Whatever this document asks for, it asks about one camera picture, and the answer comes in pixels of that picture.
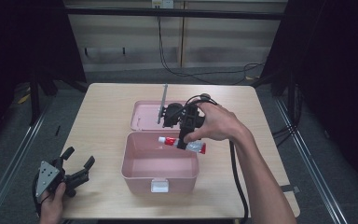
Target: box handle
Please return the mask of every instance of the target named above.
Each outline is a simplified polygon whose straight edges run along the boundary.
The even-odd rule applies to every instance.
[[[153,193],[166,193],[170,189],[170,184],[165,178],[154,178],[151,182],[151,190]]]

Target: forearm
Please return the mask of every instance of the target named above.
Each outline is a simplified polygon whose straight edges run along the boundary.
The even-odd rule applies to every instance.
[[[292,209],[261,156],[253,135],[243,127],[232,141],[236,146],[255,223],[296,223]]]

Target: wooden table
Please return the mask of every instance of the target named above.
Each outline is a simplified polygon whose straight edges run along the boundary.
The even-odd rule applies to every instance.
[[[240,86],[169,85],[167,101],[186,101],[193,95],[209,93],[218,103],[236,113],[255,136],[269,168],[281,186],[289,180],[273,141],[255,89]],[[64,218],[239,218],[243,206],[231,170],[228,141],[203,139],[208,149],[199,155],[200,174],[188,194],[132,194],[121,174],[134,103],[161,100],[159,84],[92,84],[66,141],[64,149],[75,153],[64,163],[72,174],[93,155],[96,162],[89,182],[78,187],[75,198],[64,201]],[[245,183],[239,167],[241,185]],[[293,192],[285,193],[299,215]]]

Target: gray floor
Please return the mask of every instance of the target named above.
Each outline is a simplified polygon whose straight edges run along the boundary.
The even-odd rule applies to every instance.
[[[241,70],[241,67],[188,68],[186,72],[235,71],[238,69]],[[164,69],[87,73],[87,76],[89,84],[91,82],[205,84],[191,77],[176,77]],[[230,76],[222,74],[200,76],[200,78],[208,79],[213,83],[221,84],[230,84],[241,80],[242,77],[243,73]],[[245,80],[241,85],[246,85],[250,82],[252,80]],[[31,144],[29,152],[25,155],[25,160],[21,164],[19,172],[15,175],[7,195],[0,205],[0,223],[37,222],[31,197],[31,185],[35,172],[37,172],[39,162],[50,160],[60,155],[85,95],[65,84],[57,84],[60,87],[57,96],[52,98],[42,97],[42,105],[47,105],[48,101],[52,103],[35,140]],[[25,86],[26,84],[18,87],[16,99],[7,111],[1,128],[0,178],[28,130],[31,118],[30,101],[22,105],[16,103],[17,99],[22,96]],[[279,131],[284,126],[284,122],[275,104],[275,99],[270,95],[269,85],[261,86],[256,91],[271,131]],[[299,130],[310,148],[313,159],[316,160],[320,167],[328,186],[336,196],[348,223],[358,223],[358,174],[342,158],[336,144],[324,136],[324,128],[312,112],[307,109],[306,105],[303,106]],[[278,149],[291,184],[300,189],[300,192],[296,194],[301,210],[301,214],[297,218],[298,223],[334,223],[293,140],[289,138]],[[97,220],[74,221],[74,223],[96,222]],[[115,223],[128,222],[121,220]]]

